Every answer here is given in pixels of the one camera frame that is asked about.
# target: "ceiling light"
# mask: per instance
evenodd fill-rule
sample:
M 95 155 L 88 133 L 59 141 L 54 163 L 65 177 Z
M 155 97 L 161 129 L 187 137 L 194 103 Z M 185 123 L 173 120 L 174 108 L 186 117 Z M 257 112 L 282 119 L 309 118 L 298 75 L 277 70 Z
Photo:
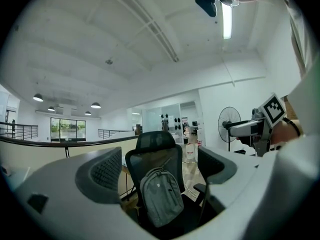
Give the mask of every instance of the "ceiling light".
M 94 102 L 94 103 L 92 103 L 91 108 L 101 109 L 101 106 L 100 106 L 100 104 L 98 102 Z
M 230 39 L 232 32 L 232 8 L 221 3 L 223 15 L 223 39 Z
M 36 95 L 33 96 L 33 99 L 37 102 L 43 102 L 44 99 L 42 98 L 42 95 L 40 93 L 37 93 Z

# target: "white ceiling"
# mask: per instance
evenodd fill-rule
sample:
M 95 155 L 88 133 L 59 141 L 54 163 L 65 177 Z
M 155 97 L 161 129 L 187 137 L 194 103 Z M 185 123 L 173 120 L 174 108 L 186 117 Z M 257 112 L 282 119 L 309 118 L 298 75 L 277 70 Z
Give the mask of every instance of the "white ceiling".
M 232 38 L 223 40 L 219 3 L 211 18 L 194 0 L 33 0 L 13 32 L 26 51 L 18 60 L 32 88 L 11 88 L 27 101 L 41 93 L 38 109 L 64 103 L 82 108 L 81 116 L 157 64 L 246 50 L 256 6 L 232 10 Z

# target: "person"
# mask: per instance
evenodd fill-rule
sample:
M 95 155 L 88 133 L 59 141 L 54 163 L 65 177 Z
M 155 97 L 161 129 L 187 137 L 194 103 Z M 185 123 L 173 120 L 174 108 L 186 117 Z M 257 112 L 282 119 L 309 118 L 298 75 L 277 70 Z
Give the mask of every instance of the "person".
M 240 3 L 249 3 L 257 0 L 239 0 Z M 291 41 L 296 56 L 296 61 L 300 69 L 300 76 L 303 78 L 316 61 L 319 59 L 319 44 L 315 38 L 303 13 L 293 0 L 283 0 L 286 4 L 291 23 Z M 302 135 L 303 130 L 299 120 L 292 120 Z M 295 127 L 284 121 L 280 121 L 273 129 L 271 144 L 288 142 L 298 138 L 299 134 Z

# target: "tiled floor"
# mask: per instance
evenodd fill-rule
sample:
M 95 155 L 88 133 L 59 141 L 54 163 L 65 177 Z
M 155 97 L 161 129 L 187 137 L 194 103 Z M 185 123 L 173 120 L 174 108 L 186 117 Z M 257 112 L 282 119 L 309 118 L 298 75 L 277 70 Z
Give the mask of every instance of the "tiled floor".
M 196 144 L 197 143 L 197 136 L 196 135 L 186 135 L 188 137 L 188 143 Z M 197 183 L 206 184 L 204 178 L 202 177 L 198 165 L 196 163 L 196 160 L 193 159 L 187 159 L 187 153 L 186 153 L 186 146 L 187 144 L 184 144 L 182 146 L 182 175 L 184 180 L 184 185 L 187 186 L 188 189 L 185 189 L 184 194 L 191 198 L 193 201 L 195 201 L 198 196 L 199 192 L 196 191 L 193 186 Z M 138 202 L 138 195 L 135 193 L 132 197 L 130 197 L 129 201 L 124 200 L 122 203 L 122 207 L 124 210 L 132 209 L 136 206 Z

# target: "armrest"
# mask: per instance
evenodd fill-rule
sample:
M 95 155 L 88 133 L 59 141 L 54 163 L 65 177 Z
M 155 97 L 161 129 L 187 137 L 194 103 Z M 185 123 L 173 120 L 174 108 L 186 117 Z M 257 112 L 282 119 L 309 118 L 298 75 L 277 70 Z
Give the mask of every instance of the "armrest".
M 206 192 L 206 185 L 203 185 L 201 183 L 198 183 L 198 184 L 195 184 L 193 186 L 193 188 L 196 190 L 196 191 L 199 191 L 200 194 L 205 194 Z

